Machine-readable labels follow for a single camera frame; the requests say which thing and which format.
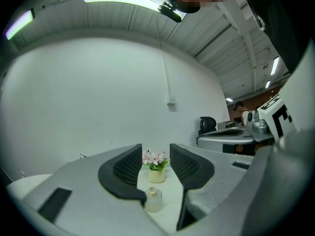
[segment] person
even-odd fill
[[[195,13],[208,2],[222,0],[169,0],[176,9]],[[290,73],[293,73],[311,40],[307,11],[312,0],[247,0],[258,27],[269,37]]]
[[[242,114],[242,122],[244,125],[246,125],[247,117],[250,111],[244,107],[244,104],[241,101],[236,102],[233,110]]]

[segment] round white table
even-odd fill
[[[147,214],[168,234],[176,232],[176,225],[182,207],[183,186],[173,169],[165,167],[166,180],[163,183],[151,183],[148,181],[148,167],[142,167],[138,175],[137,188],[142,191],[155,187],[162,192],[163,208],[157,213]]]
[[[45,174],[45,175],[36,175],[36,176],[21,178],[9,184],[6,187],[6,190],[11,196],[22,200],[33,189],[35,189],[35,187],[39,186],[43,181],[45,181],[51,175],[52,174]]]

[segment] electrical outlet box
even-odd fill
[[[166,104],[167,105],[175,105],[176,104],[176,98],[173,95],[167,95],[166,97]]]

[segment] potted flower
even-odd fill
[[[149,181],[151,183],[163,183],[166,179],[164,166],[168,159],[164,158],[165,152],[156,154],[147,149],[142,152],[142,163],[149,167]]]

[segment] black shirt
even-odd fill
[[[292,73],[311,38],[310,0],[247,0],[253,13],[262,18],[270,38]]]

